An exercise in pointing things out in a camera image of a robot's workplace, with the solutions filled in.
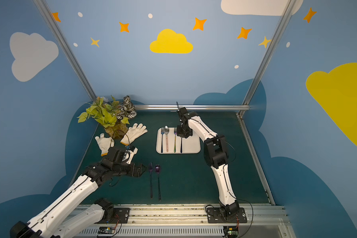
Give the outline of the purple metal fork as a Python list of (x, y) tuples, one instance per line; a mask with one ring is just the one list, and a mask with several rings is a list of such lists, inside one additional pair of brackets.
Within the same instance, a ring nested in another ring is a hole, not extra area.
[(150, 198), (152, 199), (153, 198), (153, 182), (152, 182), (152, 173), (153, 173), (153, 165), (152, 165), (152, 162), (149, 163), (149, 167), (148, 167), (148, 170), (149, 170), (149, 180), (150, 180)]

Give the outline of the rainbow iridescent fork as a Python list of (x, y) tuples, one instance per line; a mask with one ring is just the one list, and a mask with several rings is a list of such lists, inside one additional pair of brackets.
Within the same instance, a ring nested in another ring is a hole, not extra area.
[(175, 137), (174, 137), (174, 153), (176, 153), (176, 151), (177, 151), (177, 146), (176, 146), (176, 144), (177, 144), (177, 128), (174, 128), (174, 135), (175, 135)]

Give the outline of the purple metal spoon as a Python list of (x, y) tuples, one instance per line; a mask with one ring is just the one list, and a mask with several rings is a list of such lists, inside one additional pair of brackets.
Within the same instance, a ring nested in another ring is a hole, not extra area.
[(161, 201), (161, 186), (160, 186), (160, 172), (161, 172), (161, 166), (156, 164), (155, 165), (155, 172), (157, 174), (157, 178), (158, 178), (158, 199), (159, 201)]

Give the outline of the silver spoon pink handle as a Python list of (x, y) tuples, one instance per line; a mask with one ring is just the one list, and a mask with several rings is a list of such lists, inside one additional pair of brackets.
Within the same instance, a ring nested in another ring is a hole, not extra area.
[(164, 135), (165, 135), (165, 140), (166, 140), (166, 152), (169, 152), (169, 139), (168, 139), (168, 135), (170, 132), (170, 129), (168, 126), (164, 126)]

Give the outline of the blue metal fork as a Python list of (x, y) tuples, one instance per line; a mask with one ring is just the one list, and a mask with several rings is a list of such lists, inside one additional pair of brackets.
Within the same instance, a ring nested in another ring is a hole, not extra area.
[(160, 133), (161, 133), (161, 150), (160, 150), (160, 152), (161, 152), (161, 154), (163, 153), (163, 136), (164, 136), (164, 128), (161, 128), (161, 130), (160, 130)]

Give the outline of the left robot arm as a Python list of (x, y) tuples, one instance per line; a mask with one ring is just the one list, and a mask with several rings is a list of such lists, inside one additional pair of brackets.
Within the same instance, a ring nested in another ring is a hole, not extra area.
[(113, 203), (100, 198), (80, 214), (68, 215), (90, 194), (113, 177), (140, 177), (146, 167), (132, 162), (138, 149), (111, 147), (100, 162), (86, 168), (77, 180), (51, 205), (28, 222), (17, 222), (10, 230), (12, 238), (72, 238), (87, 227), (99, 223), (121, 222)]

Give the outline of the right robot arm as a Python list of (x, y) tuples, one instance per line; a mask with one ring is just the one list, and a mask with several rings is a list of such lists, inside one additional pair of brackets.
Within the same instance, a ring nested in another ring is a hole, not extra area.
[(210, 129), (196, 112), (185, 107), (178, 108), (179, 125), (177, 135), (189, 138), (196, 133), (203, 141), (204, 160), (212, 169), (219, 191), (220, 214), (223, 220), (235, 217), (239, 202), (233, 192), (229, 177), (229, 150), (225, 136)]

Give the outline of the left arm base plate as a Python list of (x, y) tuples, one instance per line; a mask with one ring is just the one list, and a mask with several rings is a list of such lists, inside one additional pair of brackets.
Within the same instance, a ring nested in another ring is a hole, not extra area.
[(97, 224), (127, 224), (130, 215), (130, 208), (112, 207), (105, 210), (103, 218)]

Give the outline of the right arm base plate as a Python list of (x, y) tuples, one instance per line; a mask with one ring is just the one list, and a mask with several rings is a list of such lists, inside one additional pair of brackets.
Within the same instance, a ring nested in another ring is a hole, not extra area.
[(205, 212), (209, 224), (229, 224), (229, 223), (247, 223), (248, 216), (243, 208), (235, 214), (227, 215), (226, 212), (221, 211), (220, 207), (206, 206)]

